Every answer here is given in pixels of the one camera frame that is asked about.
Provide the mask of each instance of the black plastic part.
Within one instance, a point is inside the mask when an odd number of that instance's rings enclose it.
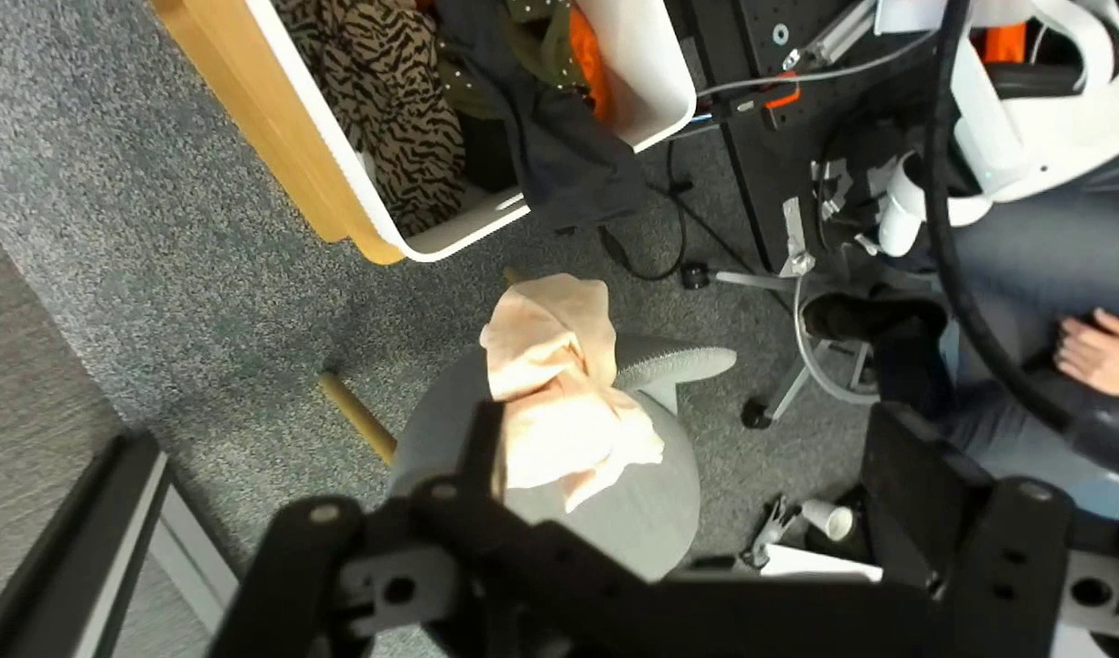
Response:
[[[469,452],[464,452],[464,493],[489,497],[499,488],[499,459],[497,459],[497,426],[499,426],[499,401],[474,404],[474,419],[469,431]]]
[[[370,653],[371,639],[353,639],[329,626],[335,572],[351,547],[363,544],[363,529],[366,514],[351,497],[308,497],[281,507],[240,579],[208,658]]]
[[[933,603],[898,586],[854,580],[661,580],[639,586],[604,553],[557,521],[521,526],[494,502],[411,502],[430,529],[470,566],[477,591],[507,594],[511,616],[485,616],[483,658],[541,653],[792,653],[792,658],[909,658],[933,633]],[[547,649],[517,649],[521,626],[557,628]]]
[[[675,271],[678,288],[709,288],[711,284],[711,271],[706,262],[682,262]]]
[[[1050,95],[1077,95],[1082,68],[1077,64],[993,64],[989,79],[999,100],[1050,100]]]
[[[695,191],[695,180],[692,180],[692,175],[671,180],[671,172],[667,172],[667,192],[671,192],[671,196],[692,192],[692,191]]]
[[[743,423],[759,431],[759,426],[772,426],[776,419],[772,419],[772,413],[766,413],[766,404],[759,399],[748,399],[743,404]]]
[[[113,437],[75,477],[53,519],[30,547],[6,588],[0,591],[0,658],[14,653],[113,653],[124,599],[135,588],[143,553],[152,538],[152,507],[168,477],[158,472],[158,441],[151,436]],[[108,579],[120,572],[120,594],[108,599]],[[92,613],[108,613],[93,646],[84,646]]]

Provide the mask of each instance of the gray carpet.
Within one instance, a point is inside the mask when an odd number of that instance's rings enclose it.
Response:
[[[748,257],[716,134],[682,141],[678,168],[698,181],[692,206]],[[661,268],[675,215],[652,196],[619,235],[639,268]],[[0,241],[116,413],[168,447],[237,564],[288,497],[379,504],[385,469],[315,371],[335,363],[397,431],[474,338],[504,262],[606,279],[622,334],[739,352],[733,371],[682,390],[706,483],[698,553],[733,553],[766,493],[854,472],[862,413],[816,388],[772,431],[739,423],[791,365],[784,314],[756,291],[639,284],[591,235],[516,225],[390,271],[315,241],[143,5],[0,0]],[[726,262],[695,229],[692,257]]]

